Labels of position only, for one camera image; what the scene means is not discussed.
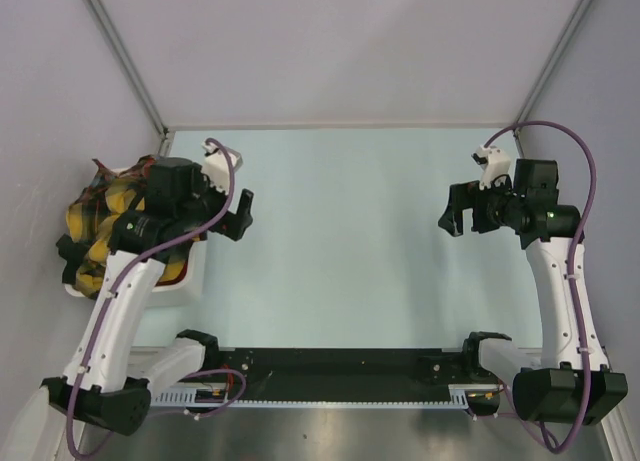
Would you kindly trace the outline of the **yellow plaid shirt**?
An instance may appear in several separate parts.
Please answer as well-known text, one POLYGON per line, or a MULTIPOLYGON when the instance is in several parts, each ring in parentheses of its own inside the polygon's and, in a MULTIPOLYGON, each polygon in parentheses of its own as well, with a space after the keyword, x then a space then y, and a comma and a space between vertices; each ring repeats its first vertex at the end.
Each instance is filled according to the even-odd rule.
POLYGON ((100 196, 87 203, 77 202, 77 198, 68 207, 65 234, 73 241, 89 246, 84 262, 76 273, 75 284, 69 285, 80 295, 89 299, 98 296, 105 277, 109 241, 115 221, 130 209, 144 209, 146 187, 147 184, 137 191, 129 190, 107 199, 100 196))

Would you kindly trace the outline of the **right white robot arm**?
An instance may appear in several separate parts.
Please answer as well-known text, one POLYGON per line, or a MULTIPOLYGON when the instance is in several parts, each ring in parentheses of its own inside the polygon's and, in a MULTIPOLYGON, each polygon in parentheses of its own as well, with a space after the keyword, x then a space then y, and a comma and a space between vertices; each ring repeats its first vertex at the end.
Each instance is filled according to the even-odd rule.
POLYGON ((624 374, 612 371, 591 318, 584 246, 572 242, 580 212, 558 202, 556 162, 512 162, 493 152, 474 159, 481 178, 451 185, 438 225, 453 237, 462 235, 469 209, 474 232, 515 232, 536 285, 543 345, 534 358, 507 335, 473 332, 463 344, 462 372, 473 382, 491 375, 504 382, 524 421, 571 424, 581 416, 583 425, 595 425, 626 397, 628 384, 624 374))

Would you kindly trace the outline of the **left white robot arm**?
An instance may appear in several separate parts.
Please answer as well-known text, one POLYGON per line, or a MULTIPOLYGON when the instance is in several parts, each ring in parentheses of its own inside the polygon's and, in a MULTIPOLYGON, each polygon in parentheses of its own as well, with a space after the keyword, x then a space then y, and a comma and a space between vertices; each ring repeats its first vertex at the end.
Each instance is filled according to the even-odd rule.
POLYGON ((217 147, 202 163, 164 157, 150 167, 144 209, 129 209, 114 224, 103 285, 77 353, 61 376, 41 383, 51 407, 131 435, 155 395, 191 374, 207 381, 219 373, 216 337, 195 330, 177 334, 136 375, 128 357, 170 255, 207 231, 238 241, 251 225, 252 192, 242 191, 237 210, 229 209, 240 162, 236 152, 217 147))

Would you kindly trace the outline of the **white laundry basket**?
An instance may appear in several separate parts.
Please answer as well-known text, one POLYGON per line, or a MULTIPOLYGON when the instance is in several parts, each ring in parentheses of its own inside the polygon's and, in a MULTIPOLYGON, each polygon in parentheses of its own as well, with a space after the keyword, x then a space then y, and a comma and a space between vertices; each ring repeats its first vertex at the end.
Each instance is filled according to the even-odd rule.
MULTIPOLYGON (((202 266, 206 237, 198 236, 171 254, 165 270, 153 289, 151 307, 180 306, 191 301, 202 288, 202 266)), ((66 292, 74 297, 86 298, 67 284, 66 292)))

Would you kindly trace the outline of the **red blue plaid shirt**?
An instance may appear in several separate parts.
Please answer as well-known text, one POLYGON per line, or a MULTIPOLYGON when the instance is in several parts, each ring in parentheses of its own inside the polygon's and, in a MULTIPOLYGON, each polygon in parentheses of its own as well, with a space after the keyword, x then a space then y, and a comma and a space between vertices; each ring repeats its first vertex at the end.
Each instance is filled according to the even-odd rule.
POLYGON ((77 202, 87 203, 100 196, 107 199, 109 196, 145 187, 150 168, 156 161, 155 155, 145 155, 131 167, 111 169, 97 158, 93 158, 92 162, 97 167, 97 172, 89 185, 82 190, 77 202))

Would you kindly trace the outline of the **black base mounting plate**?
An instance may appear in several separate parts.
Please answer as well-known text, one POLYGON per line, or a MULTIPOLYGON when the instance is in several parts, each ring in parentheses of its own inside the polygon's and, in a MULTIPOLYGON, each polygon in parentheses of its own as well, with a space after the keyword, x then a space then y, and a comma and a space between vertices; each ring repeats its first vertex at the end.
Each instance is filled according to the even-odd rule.
POLYGON ((246 379, 242 402, 408 404, 447 401, 449 388, 498 384, 475 371, 460 351, 431 348, 235 348, 217 368, 246 379))

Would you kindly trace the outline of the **dark striped shirt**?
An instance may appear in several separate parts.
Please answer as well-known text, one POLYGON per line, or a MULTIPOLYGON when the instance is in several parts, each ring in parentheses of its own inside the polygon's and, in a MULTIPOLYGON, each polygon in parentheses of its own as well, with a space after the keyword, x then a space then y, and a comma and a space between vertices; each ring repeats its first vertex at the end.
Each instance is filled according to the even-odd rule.
POLYGON ((56 242, 58 255, 65 261, 62 272, 62 283, 74 285, 76 273, 84 262, 89 246, 83 242, 75 242, 68 234, 63 234, 56 242))

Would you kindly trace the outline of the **right aluminium frame post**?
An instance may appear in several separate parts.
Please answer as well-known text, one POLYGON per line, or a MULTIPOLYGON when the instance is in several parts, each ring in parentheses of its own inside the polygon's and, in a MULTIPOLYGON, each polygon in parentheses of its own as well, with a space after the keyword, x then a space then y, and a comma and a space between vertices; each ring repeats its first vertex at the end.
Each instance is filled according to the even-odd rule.
POLYGON ((578 0, 576 2, 549 55, 544 61, 541 71, 537 75, 514 118, 516 123, 526 121, 530 117, 594 2, 595 0, 578 0))

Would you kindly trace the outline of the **aluminium frame post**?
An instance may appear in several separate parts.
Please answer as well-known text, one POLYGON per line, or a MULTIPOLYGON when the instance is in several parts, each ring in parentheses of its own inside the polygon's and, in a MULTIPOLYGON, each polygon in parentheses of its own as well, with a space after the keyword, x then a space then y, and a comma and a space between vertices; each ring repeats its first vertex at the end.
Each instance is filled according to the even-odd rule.
POLYGON ((169 133, 160 112, 144 83, 142 76, 131 57, 106 5, 102 0, 83 0, 96 27, 101 33, 106 46, 118 64, 129 88, 140 105, 147 121, 152 126, 162 149, 169 133))
POLYGON ((537 75, 514 118, 516 123, 526 121, 530 117, 594 2, 595 0, 578 0, 576 2, 549 55, 544 61, 541 71, 537 75))

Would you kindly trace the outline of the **left aluminium frame post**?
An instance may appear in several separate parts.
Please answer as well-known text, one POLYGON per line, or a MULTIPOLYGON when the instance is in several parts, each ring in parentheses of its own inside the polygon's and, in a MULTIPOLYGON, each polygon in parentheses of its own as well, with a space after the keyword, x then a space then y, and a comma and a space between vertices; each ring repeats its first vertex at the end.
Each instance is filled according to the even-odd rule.
POLYGON ((169 133, 160 112, 144 83, 142 76, 131 57, 106 5, 102 0, 83 0, 96 27, 101 33, 106 46, 118 64, 129 88, 140 105, 147 121, 152 126, 162 149, 169 133))

